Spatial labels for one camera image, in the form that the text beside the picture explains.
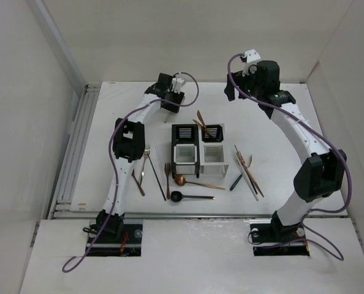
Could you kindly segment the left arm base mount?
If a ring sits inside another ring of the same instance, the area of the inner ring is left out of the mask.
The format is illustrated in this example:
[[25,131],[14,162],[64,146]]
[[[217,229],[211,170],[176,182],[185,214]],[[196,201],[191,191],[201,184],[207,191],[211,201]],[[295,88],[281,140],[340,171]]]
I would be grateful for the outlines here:
[[142,253],[143,224],[128,222],[116,233],[104,230],[91,246],[98,233],[98,226],[91,220],[83,231],[87,234],[85,251],[89,257],[140,257]]

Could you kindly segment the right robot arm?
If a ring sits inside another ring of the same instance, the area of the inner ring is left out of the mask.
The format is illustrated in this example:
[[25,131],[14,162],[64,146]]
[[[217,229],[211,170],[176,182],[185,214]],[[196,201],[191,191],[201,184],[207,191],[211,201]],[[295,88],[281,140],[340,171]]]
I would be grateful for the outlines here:
[[293,95],[280,88],[275,61],[238,55],[245,64],[228,72],[224,90],[229,101],[251,99],[286,136],[298,154],[301,167],[294,177],[294,192],[272,215],[270,235],[284,241],[303,216],[323,199],[340,190],[346,155],[336,149],[305,121]]

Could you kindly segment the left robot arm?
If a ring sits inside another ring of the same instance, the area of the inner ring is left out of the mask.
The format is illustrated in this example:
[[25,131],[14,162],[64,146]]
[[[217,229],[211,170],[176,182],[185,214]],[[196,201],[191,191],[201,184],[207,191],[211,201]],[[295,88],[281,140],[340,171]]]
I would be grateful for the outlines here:
[[115,130],[108,143],[108,156],[113,176],[106,201],[96,217],[96,225],[109,243],[123,235],[123,219],[130,175],[145,150],[145,123],[161,108],[178,112],[184,99],[181,88],[186,83],[180,73],[161,73],[157,82],[144,92],[137,108],[115,121]]

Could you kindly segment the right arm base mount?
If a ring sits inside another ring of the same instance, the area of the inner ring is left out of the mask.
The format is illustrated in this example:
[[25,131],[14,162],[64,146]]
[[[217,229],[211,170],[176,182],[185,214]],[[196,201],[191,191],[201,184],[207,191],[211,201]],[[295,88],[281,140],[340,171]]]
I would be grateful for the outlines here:
[[283,231],[269,222],[250,223],[249,242],[255,257],[310,256],[301,225]]

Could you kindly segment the brown wooden spoon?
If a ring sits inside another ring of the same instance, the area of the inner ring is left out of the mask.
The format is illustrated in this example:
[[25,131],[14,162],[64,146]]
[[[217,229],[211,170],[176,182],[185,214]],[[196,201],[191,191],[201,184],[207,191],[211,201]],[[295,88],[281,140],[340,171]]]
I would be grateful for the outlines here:
[[138,189],[139,189],[139,191],[140,191],[141,195],[144,197],[144,196],[145,196],[145,192],[144,192],[144,190],[142,189],[141,184],[139,183],[138,179],[137,179],[137,178],[136,178],[136,176],[135,176],[135,171],[134,171],[134,169],[132,170],[131,175],[132,175],[132,177],[133,177],[133,179],[134,179],[134,181],[135,181],[135,183],[136,183],[136,185],[137,185],[137,187],[138,187]]

